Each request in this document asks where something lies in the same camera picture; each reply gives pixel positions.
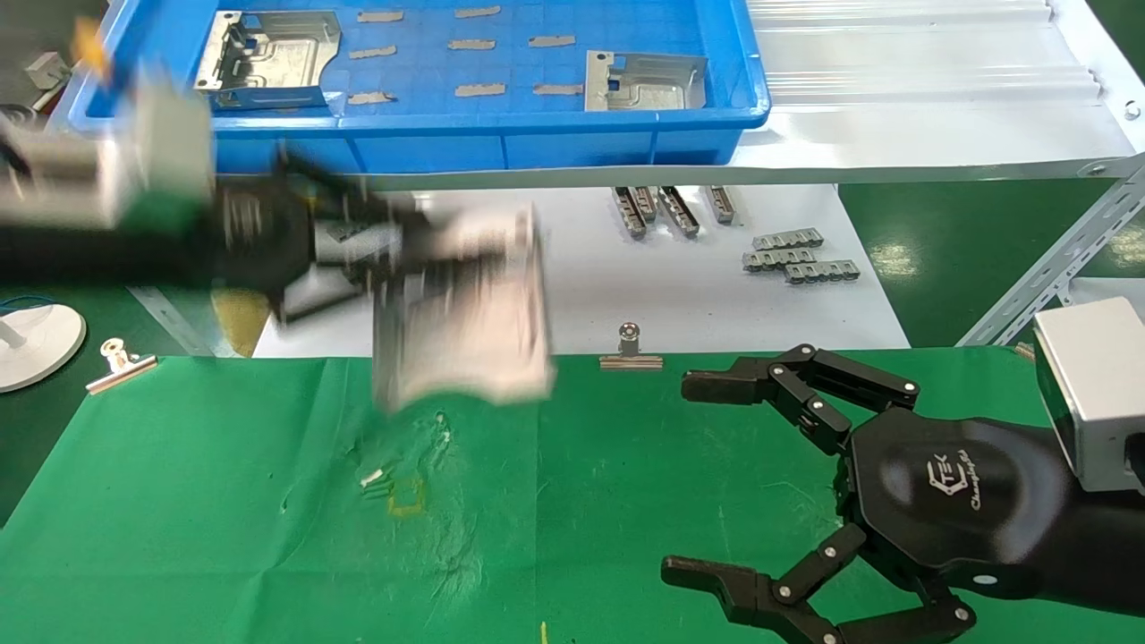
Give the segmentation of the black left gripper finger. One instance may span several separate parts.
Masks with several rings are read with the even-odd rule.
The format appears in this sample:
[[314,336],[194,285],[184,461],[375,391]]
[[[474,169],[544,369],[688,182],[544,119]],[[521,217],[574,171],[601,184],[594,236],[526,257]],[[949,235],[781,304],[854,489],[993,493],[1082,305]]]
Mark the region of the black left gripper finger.
[[[311,246],[274,251],[273,319],[295,323],[368,293],[376,293],[385,309],[403,309],[409,303],[434,296],[455,298],[461,288],[476,285],[480,277],[499,275],[505,264],[506,250],[495,246],[400,246],[349,259],[319,259]],[[298,303],[289,290],[314,273],[327,275],[335,284],[323,296]]]
[[402,233],[420,233],[421,209],[413,201],[376,194],[362,179],[306,157],[283,157],[282,229],[302,231],[315,221],[392,225]]

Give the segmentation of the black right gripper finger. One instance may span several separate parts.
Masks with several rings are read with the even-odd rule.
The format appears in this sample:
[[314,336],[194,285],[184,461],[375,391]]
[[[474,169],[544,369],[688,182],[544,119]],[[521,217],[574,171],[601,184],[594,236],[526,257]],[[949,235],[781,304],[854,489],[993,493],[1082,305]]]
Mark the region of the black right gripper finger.
[[810,603],[853,563],[868,533],[846,523],[781,578],[755,568],[670,555],[662,580],[710,594],[729,623],[776,633],[785,643],[951,643],[977,623],[972,607],[937,579],[919,579],[913,591],[919,607],[832,625]]
[[812,345],[773,358],[739,356],[728,369],[693,369],[682,378],[682,396],[690,403],[768,405],[819,450],[843,456],[853,424],[827,395],[867,411],[913,411],[919,385]]

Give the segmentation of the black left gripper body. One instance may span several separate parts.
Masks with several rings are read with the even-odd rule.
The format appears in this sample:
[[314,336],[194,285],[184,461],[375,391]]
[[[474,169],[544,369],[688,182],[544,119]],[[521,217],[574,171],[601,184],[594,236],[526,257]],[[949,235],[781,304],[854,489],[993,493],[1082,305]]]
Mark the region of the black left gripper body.
[[224,178],[208,223],[208,284],[253,291],[282,305],[314,261],[307,201],[283,173]]

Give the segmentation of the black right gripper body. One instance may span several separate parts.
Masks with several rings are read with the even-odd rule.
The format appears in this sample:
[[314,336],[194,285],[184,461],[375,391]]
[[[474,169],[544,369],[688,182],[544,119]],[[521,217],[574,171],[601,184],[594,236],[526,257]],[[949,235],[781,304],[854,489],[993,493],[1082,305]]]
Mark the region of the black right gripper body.
[[1017,599],[1063,583],[1074,478],[1047,429],[891,409],[855,429],[845,463],[862,558],[899,588]]

